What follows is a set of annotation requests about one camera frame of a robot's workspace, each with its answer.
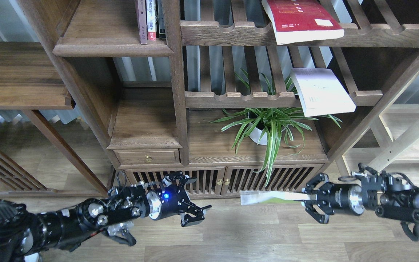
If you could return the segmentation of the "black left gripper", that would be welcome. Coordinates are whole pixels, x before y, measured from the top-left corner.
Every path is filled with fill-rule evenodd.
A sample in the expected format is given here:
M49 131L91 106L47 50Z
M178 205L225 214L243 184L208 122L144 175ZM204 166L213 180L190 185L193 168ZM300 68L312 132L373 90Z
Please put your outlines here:
M175 180L179 180L178 185L172 184ZM150 213L148 215L150 219L157 221L179 214L182 227L201 223L205 219L206 209L211 208L212 205L198 207L193 203L189 203L190 199L184 188L186 184L192 184L196 181L196 176L190 177L182 171L166 174L162 179L162 183L166 187L164 189L151 190L146 195L150 205Z

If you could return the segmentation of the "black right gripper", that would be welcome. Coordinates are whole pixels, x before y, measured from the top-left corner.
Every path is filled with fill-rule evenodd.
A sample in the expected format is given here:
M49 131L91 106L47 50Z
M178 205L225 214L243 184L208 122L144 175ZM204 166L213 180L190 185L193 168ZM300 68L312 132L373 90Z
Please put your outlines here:
M316 190L321 182L324 184ZM316 174L302 188L302 193L316 195L316 201L301 201L305 211L321 224L327 224L329 217L335 213L360 216L363 214L362 187L358 184L334 184L329 180L328 174ZM314 205L317 205L324 214L320 214Z

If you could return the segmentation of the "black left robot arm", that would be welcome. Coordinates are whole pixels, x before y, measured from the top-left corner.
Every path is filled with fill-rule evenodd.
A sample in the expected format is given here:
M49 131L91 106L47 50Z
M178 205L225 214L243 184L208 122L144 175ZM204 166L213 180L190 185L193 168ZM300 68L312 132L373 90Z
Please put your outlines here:
M185 186L196 181L177 171L161 181L115 186L105 199L89 198L71 208L37 214L28 212L25 204L0 199L0 262L23 262L51 248L73 252L100 233L133 246L137 241L130 230L138 218L157 221L180 215L182 227L197 225L211 205L191 202Z

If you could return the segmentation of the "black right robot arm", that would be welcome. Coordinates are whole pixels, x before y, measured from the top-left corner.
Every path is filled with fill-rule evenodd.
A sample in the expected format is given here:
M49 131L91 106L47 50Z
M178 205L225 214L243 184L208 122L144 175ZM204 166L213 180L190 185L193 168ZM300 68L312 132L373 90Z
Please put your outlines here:
M359 163L359 172L340 177L332 183L327 174L316 174L302 193L311 198L302 200L306 212L321 224L327 224L336 213L360 216L365 210L378 217L400 222L412 241L419 241L419 187L400 172L378 172Z

